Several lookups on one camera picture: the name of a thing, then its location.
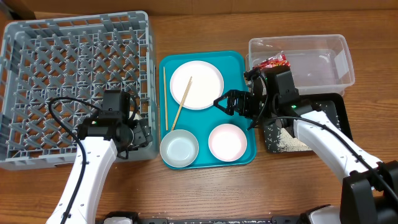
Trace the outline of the red snack wrapper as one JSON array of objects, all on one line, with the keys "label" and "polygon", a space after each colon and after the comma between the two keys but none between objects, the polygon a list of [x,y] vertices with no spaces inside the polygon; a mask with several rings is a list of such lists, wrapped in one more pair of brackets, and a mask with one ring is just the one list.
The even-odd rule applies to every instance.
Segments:
[{"label": "red snack wrapper", "polygon": [[260,64],[255,65],[253,69],[259,69],[261,71],[265,71],[270,68],[279,67],[279,66],[288,66],[290,67],[290,62],[287,60],[285,54],[282,52],[277,53],[276,55],[265,59]]}]

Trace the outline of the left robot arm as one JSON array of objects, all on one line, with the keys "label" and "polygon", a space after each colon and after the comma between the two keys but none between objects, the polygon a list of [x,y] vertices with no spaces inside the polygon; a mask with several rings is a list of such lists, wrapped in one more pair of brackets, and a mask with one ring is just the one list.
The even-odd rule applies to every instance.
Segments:
[{"label": "left robot arm", "polygon": [[78,144],[76,158],[60,201],[48,223],[95,223],[106,176],[117,159],[154,159],[154,122],[137,115],[128,92],[107,90],[102,107],[73,133],[58,117],[54,120]]}]

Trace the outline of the rice grains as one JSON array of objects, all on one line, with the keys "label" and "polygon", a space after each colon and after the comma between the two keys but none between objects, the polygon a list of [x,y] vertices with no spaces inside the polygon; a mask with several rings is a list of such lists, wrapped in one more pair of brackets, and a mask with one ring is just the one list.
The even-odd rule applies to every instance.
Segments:
[{"label": "rice grains", "polygon": [[[342,121],[332,101],[316,101],[317,105],[326,113],[329,120],[342,131]],[[279,128],[276,123],[264,127],[264,138],[269,153],[306,152],[311,149],[297,138],[293,138],[288,131]]]}]

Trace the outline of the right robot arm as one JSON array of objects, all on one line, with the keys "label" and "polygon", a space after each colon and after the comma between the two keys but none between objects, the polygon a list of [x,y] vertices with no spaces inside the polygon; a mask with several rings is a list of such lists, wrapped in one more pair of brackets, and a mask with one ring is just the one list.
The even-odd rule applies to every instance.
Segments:
[{"label": "right robot arm", "polygon": [[298,223],[397,223],[397,161],[383,162],[356,145],[310,96],[296,89],[290,67],[280,65],[244,73],[266,94],[230,90],[214,100],[228,115],[238,113],[257,123],[277,123],[306,144],[339,178],[339,207],[323,205],[300,215]]}]

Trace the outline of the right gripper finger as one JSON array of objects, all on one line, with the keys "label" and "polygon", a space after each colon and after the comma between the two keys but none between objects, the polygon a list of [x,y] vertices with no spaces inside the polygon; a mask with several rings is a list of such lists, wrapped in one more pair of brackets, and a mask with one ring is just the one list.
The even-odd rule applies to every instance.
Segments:
[{"label": "right gripper finger", "polygon": [[214,104],[214,106],[229,116],[234,115],[236,108],[235,105],[226,105],[225,107],[223,107],[219,104]]},{"label": "right gripper finger", "polygon": [[236,100],[236,94],[238,93],[238,90],[229,90],[225,94],[221,95],[217,99],[214,100],[213,104],[218,105],[219,102],[223,100],[227,100],[227,104],[233,104]]}]

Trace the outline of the small pink bowl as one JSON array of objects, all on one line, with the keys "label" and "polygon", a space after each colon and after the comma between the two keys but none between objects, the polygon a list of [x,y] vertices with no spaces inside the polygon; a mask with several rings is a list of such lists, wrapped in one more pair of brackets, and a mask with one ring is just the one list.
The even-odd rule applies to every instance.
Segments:
[{"label": "small pink bowl", "polygon": [[218,160],[233,162],[246,152],[248,141],[241,128],[233,124],[221,124],[210,133],[208,146]]}]

